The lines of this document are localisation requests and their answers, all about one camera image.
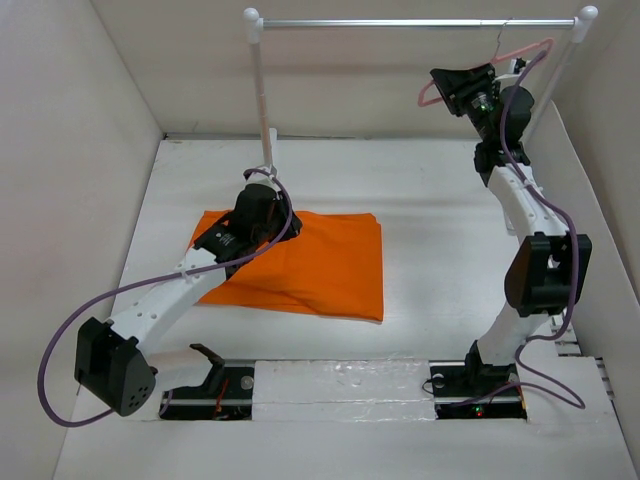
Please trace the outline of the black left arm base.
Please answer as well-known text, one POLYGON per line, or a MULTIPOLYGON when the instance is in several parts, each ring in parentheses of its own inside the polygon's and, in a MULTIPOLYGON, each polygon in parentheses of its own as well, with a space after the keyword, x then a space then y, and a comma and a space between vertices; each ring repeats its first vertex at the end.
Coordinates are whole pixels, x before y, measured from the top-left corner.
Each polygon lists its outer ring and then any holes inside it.
POLYGON ((245 421, 252 419, 255 360, 227 361, 208 347, 189 349, 207 359, 203 383, 163 394, 159 418, 167 421, 245 421))

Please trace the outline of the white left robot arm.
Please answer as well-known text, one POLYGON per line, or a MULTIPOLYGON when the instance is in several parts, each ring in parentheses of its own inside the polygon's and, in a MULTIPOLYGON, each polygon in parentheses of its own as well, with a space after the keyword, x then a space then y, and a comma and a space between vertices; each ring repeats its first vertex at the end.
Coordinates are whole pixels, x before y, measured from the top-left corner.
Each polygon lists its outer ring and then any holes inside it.
POLYGON ((200 343, 164 354, 156 345, 207 293, 277 243, 297 237, 301 227, 277 179, 248 182, 235 207, 196 238, 172 273, 128 309, 79 328, 76 380, 121 417, 140 410, 157 390, 216 394, 225 365, 219 355, 200 343))

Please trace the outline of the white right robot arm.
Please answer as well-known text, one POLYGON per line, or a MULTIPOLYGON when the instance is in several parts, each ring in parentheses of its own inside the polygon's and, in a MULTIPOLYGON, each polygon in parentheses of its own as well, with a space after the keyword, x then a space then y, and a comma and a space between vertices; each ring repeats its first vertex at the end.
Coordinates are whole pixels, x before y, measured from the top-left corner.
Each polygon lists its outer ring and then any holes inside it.
POLYGON ((592 243, 551 206, 534 179, 521 142, 534 107, 531 93, 518 84, 501 87, 490 63, 430 74, 449 112, 467 117, 478 133, 476 172, 519 241, 504 279, 505 304, 462 369, 465 387, 483 394, 513 368, 518 347, 579 300, 592 243))

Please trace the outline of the pink clothes hanger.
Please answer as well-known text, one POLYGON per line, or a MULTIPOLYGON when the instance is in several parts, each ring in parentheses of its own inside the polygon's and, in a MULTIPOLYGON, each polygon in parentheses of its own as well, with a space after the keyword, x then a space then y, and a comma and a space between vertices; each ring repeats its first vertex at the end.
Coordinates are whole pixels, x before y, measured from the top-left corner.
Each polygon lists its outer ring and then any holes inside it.
MULTIPOLYGON (((502 45, 502 35, 504 33, 504 30, 508 28, 509 22, 514 22, 514 21, 515 21, 514 18, 508 18, 505 22, 502 22, 500 24, 500 27, 498 29, 498 34, 495 39, 495 48, 491 57, 484 55, 481 58, 480 62, 475 62, 471 66, 456 67, 456 70, 470 70, 474 68, 479 68, 485 64, 491 64, 493 66, 496 66, 507 61, 510 62, 510 60, 515 57, 525 58, 529 54, 539 53, 540 51, 544 51, 547 54, 549 54, 553 50, 555 45, 555 39, 552 37, 545 37, 537 42, 533 42, 529 45, 522 46, 515 50, 500 53, 501 45, 502 45)), ((437 97, 433 97, 433 98, 426 97, 429 90, 434 87, 435 87, 435 80, 433 78, 431 78, 429 82, 422 87, 422 89, 418 94, 418 99, 417 99, 417 105, 420 108, 435 105, 443 101, 441 95, 438 95, 437 97)))

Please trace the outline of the white foam block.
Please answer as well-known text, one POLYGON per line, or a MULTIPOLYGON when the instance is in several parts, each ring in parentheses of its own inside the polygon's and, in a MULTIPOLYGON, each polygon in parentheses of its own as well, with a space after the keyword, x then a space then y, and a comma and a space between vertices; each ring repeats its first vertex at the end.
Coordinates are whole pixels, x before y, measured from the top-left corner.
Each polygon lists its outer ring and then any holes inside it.
POLYGON ((425 360, 259 361, 252 419, 266 422, 418 422, 435 419, 425 360))

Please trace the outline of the orange trousers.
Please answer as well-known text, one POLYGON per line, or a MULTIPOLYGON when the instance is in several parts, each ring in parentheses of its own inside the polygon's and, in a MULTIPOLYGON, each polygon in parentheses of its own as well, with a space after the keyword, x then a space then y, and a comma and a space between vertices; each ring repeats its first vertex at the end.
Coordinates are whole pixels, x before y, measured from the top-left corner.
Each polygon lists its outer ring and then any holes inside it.
POLYGON ((382 227, 371 213, 299 211, 300 235, 204 295, 201 305, 382 322, 382 227))

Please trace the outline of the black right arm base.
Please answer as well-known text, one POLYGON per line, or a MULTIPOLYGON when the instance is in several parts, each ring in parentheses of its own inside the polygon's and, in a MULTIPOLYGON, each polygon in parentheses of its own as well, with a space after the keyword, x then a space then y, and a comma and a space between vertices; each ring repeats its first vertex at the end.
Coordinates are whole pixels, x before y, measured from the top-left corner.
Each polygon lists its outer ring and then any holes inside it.
POLYGON ((422 389, 431 395, 437 420, 482 420, 527 418, 517 387, 514 363, 484 364, 475 350, 464 360, 433 360, 422 389))

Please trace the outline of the white clothes rack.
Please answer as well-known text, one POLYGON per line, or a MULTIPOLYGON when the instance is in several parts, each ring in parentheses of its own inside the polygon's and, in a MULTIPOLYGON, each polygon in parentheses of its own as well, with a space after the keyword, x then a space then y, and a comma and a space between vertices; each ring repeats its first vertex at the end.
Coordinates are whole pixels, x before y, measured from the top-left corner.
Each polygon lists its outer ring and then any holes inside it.
POLYGON ((533 111, 531 123, 524 132, 528 140, 536 130, 542 115, 547 109, 557 85, 567 69, 578 46, 587 37, 593 23, 598 18, 597 7, 588 5, 581 8, 573 18, 567 19, 479 19, 479 18, 412 18, 412 19, 265 19, 255 8, 243 12, 246 40, 251 54, 254 91, 257 103, 258 122, 263 155, 263 163, 271 167, 274 163, 274 145, 277 132, 270 127, 264 85, 264 68, 261 55, 261 37, 268 30, 305 30, 305 29, 420 29, 420 30, 497 30, 540 29, 567 30, 570 40, 554 67, 540 100, 533 111))

